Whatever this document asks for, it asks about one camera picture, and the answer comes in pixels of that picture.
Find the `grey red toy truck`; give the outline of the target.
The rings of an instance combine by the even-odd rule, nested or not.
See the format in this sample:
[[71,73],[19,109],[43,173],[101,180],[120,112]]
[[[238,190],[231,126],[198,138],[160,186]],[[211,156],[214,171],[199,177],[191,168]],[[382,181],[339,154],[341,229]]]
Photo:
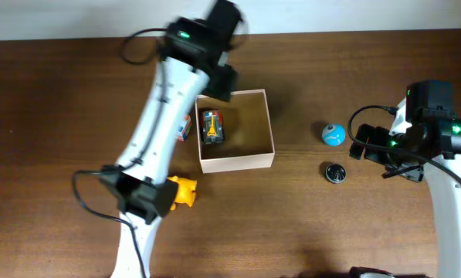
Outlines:
[[207,110],[200,113],[201,135],[204,144],[220,144],[225,140],[223,117],[219,110]]

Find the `colourful puzzle cube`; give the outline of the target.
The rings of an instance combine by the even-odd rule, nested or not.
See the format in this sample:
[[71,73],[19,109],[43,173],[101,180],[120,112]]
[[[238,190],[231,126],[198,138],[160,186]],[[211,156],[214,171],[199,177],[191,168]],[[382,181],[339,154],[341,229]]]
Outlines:
[[176,133],[177,139],[182,142],[186,141],[191,128],[192,128],[191,117],[189,115],[186,115],[181,121],[181,123],[179,124],[179,127],[177,129],[177,133]]

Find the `pink cardboard box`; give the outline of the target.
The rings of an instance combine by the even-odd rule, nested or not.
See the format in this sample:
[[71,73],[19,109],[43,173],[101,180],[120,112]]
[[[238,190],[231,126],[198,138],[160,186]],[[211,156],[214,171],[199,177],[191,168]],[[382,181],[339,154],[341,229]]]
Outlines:
[[[203,114],[222,114],[225,140],[218,144],[203,141]],[[205,174],[269,168],[275,156],[266,91],[243,90],[224,102],[206,96],[195,101],[198,158]]]

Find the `yellow toy animal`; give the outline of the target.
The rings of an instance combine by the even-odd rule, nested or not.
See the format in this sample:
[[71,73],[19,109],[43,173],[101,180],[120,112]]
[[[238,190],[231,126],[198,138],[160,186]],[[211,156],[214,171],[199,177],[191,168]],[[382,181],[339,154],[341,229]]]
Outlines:
[[177,195],[171,205],[171,210],[175,210],[177,204],[186,204],[188,207],[192,207],[196,197],[197,181],[180,178],[178,176],[169,177],[168,180],[173,181],[178,185]]

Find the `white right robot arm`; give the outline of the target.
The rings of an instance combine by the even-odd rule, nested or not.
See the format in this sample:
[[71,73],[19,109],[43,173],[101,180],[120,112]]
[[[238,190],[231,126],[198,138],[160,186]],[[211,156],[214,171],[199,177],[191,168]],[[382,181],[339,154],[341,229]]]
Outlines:
[[432,198],[439,277],[461,277],[461,118],[451,83],[426,80],[407,87],[389,129],[362,124],[350,156],[385,166],[384,178],[426,181]]

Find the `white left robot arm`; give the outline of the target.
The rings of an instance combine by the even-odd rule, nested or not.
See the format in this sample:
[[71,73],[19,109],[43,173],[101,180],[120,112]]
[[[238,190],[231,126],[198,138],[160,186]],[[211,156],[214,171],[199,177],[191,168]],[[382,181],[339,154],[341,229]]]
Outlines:
[[230,100],[238,74],[226,54],[242,21],[234,3],[219,0],[206,18],[179,18],[165,29],[154,83],[133,136],[100,174],[117,198],[122,225],[114,277],[150,275],[156,232],[180,188],[168,178],[177,129],[198,95]]

